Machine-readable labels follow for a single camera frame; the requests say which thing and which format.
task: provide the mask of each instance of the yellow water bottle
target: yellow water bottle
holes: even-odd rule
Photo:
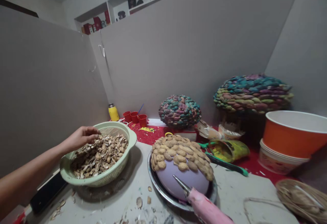
[[[119,115],[117,112],[117,108],[115,107],[115,105],[113,103],[109,104],[109,115],[111,118],[111,121],[118,121],[119,120]]]

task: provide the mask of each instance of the white bucket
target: white bucket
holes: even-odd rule
[[[295,158],[285,154],[278,153],[267,147],[263,139],[260,141],[259,164],[276,174],[287,175],[297,166],[308,162],[310,158]]]

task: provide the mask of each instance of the pink glue gun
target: pink glue gun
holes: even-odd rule
[[[234,224],[234,222],[214,205],[206,196],[190,189],[184,182],[173,175],[178,184],[184,189],[185,197],[192,205],[195,215],[204,224]]]

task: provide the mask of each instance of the straw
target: straw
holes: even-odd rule
[[[143,103],[143,105],[144,105],[144,103]],[[140,113],[140,111],[141,111],[141,109],[142,109],[143,105],[141,106],[141,108],[140,108],[139,112],[137,113],[137,115],[139,115],[139,113]],[[137,115],[136,115],[136,116],[137,116]]]

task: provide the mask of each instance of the yarn-covered dome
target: yarn-covered dome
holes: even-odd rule
[[[265,114],[269,111],[287,109],[292,87],[279,79],[264,74],[235,76],[224,82],[214,94],[218,108],[228,112],[253,112]]]
[[[168,127],[184,129],[201,118],[199,105],[185,95],[171,95],[159,107],[159,116]]]

